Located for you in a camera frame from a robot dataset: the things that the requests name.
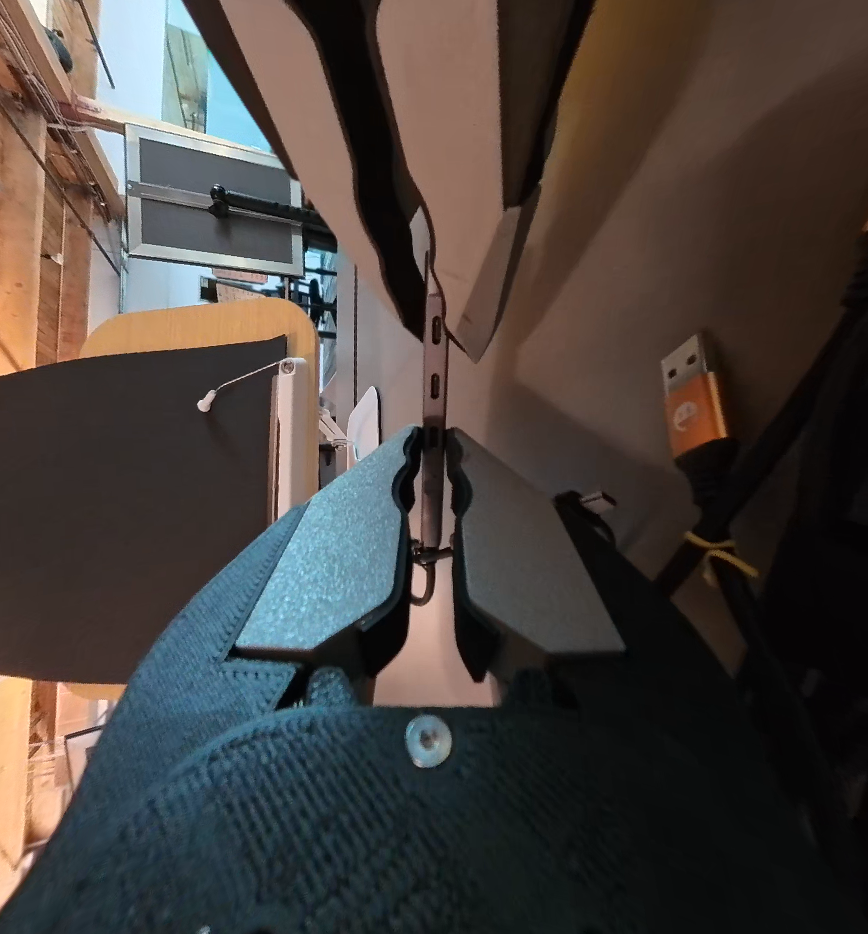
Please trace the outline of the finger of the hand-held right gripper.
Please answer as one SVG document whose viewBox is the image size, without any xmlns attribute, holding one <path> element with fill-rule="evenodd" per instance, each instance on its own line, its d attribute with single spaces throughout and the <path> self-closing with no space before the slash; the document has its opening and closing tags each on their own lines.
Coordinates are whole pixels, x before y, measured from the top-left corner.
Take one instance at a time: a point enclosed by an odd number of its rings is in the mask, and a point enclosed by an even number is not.
<svg viewBox="0 0 868 934">
<path fill-rule="evenodd" d="M 379 6 L 378 49 L 407 171 L 432 237 L 448 329 L 471 361 L 493 343 L 510 301 L 593 6 Z"/>
<path fill-rule="evenodd" d="M 416 259 L 435 222 L 434 2 L 185 2 L 267 142 L 402 327 L 425 331 Z"/>
</svg>

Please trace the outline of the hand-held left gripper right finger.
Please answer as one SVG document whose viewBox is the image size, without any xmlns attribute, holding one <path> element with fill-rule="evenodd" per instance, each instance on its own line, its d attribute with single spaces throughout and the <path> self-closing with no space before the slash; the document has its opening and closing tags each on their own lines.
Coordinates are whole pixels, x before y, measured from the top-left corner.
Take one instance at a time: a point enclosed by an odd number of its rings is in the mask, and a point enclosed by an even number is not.
<svg viewBox="0 0 868 934">
<path fill-rule="evenodd" d="M 454 634 L 480 683 L 611 657 L 625 642 L 549 496 L 449 429 Z"/>
</svg>

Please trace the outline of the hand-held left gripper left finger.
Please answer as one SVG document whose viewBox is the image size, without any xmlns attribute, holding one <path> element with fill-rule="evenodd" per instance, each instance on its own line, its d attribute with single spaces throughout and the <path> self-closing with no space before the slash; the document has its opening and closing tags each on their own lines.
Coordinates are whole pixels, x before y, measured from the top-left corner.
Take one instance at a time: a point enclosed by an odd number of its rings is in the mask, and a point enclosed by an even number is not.
<svg viewBox="0 0 868 934">
<path fill-rule="evenodd" d="M 379 674 L 407 638 L 408 515 L 421 429 L 406 427 L 306 504 L 235 643 L 247 660 Z"/>
</svg>

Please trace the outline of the grey usb hub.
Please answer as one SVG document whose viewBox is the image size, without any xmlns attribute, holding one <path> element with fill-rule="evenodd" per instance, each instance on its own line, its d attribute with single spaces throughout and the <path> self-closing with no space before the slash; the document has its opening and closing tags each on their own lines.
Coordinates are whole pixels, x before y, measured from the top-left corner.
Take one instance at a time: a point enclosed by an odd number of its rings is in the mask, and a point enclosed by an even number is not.
<svg viewBox="0 0 868 934">
<path fill-rule="evenodd" d="M 446 304 L 435 274 L 431 251 L 425 252 L 425 331 L 423 388 L 423 452 L 421 464 L 421 525 L 418 561 L 432 567 L 440 554 L 445 485 L 444 441 L 450 335 Z"/>
</svg>

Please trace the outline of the silver plug with black loop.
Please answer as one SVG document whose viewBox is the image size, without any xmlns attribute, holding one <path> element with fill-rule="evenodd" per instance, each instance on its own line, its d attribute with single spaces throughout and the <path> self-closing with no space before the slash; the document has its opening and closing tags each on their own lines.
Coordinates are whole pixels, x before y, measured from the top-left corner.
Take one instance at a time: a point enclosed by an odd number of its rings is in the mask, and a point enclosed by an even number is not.
<svg viewBox="0 0 868 934">
<path fill-rule="evenodd" d="M 604 542 L 617 547 L 617 537 L 606 520 L 617 503 L 603 490 L 584 494 L 569 490 L 558 494 L 553 499 L 554 506 L 563 517 L 576 521 L 581 528 L 594 531 Z"/>
</svg>

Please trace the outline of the black rod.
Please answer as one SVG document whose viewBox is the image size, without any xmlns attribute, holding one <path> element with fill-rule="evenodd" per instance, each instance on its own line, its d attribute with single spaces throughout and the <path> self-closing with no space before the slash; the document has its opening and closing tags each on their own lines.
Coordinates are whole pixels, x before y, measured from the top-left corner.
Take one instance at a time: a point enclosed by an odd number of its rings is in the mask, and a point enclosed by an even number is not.
<svg viewBox="0 0 868 934">
<path fill-rule="evenodd" d="M 211 203 L 208 211 L 217 218 L 226 218 L 233 211 L 264 216 L 292 224 L 327 227 L 323 217 L 312 209 L 228 190 L 222 185 L 215 185 L 211 188 L 210 198 Z"/>
</svg>

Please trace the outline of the grey framed panel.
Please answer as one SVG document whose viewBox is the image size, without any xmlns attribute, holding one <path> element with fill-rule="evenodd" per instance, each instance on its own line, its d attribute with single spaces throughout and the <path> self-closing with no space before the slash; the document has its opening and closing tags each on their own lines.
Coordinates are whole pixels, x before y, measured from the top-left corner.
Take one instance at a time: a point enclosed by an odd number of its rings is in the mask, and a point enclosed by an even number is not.
<svg viewBox="0 0 868 934">
<path fill-rule="evenodd" d="M 304 274 L 302 226 L 230 207 L 211 213 L 220 186 L 300 208 L 301 187 L 263 151 L 128 124 L 125 249 L 130 258 L 288 277 Z"/>
</svg>

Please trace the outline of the white rounded plastic object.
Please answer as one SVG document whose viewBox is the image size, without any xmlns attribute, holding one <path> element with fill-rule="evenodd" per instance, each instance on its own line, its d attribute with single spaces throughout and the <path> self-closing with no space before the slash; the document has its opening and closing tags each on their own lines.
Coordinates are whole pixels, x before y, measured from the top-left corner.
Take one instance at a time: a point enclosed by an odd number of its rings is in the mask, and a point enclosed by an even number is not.
<svg viewBox="0 0 868 934">
<path fill-rule="evenodd" d="M 370 386 L 354 406 L 346 426 L 347 468 L 352 469 L 381 444 L 381 400 Z"/>
</svg>

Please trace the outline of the yellow twist tie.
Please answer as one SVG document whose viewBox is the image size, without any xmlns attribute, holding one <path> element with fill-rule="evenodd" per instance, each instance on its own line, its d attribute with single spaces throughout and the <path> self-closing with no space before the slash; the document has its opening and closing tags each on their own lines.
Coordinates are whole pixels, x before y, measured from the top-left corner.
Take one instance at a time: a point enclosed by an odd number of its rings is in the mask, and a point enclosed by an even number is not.
<svg viewBox="0 0 868 934">
<path fill-rule="evenodd" d="M 719 588 L 719 578 L 713 569 L 715 563 L 725 564 L 735 568 L 745 578 L 757 580 L 760 572 L 737 554 L 736 543 L 726 538 L 719 542 L 708 541 L 693 531 L 686 531 L 684 543 L 688 543 L 697 551 L 698 558 L 695 567 L 699 569 L 701 577 L 709 587 Z"/>
</svg>

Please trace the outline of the black mat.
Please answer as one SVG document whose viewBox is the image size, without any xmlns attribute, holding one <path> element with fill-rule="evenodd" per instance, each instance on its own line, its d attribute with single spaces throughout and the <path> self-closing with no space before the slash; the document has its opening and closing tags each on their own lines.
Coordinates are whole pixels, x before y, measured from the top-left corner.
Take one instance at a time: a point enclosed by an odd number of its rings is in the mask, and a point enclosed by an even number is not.
<svg viewBox="0 0 868 934">
<path fill-rule="evenodd" d="M 266 528 L 284 335 L 0 377 L 0 675 L 124 683 Z"/>
</svg>

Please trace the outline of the wooden shelving unit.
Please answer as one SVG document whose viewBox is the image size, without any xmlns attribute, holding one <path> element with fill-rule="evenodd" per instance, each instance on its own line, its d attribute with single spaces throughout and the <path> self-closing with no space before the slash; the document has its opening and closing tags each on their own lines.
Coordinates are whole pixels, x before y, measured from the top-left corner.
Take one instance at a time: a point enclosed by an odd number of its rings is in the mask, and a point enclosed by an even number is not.
<svg viewBox="0 0 868 934">
<path fill-rule="evenodd" d="M 101 2 L 0 1 L 0 376 L 119 309 L 120 171 L 96 134 Z"/>
</svg>

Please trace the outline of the black metal frame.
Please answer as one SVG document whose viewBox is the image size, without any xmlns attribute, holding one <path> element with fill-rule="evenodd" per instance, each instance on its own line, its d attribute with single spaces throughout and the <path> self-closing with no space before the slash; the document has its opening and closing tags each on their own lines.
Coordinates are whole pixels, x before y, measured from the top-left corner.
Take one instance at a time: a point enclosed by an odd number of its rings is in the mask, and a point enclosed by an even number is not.
<svg viewBox="0 0 868 934">
<path fill-rule="evenodd" d="M 301 225 L 302 272 L 288 279 L 283 297 L 301 307 L 327 337 L 337 332 L 337 238 L 322 216 L 306 208 Z"/>
</svg>

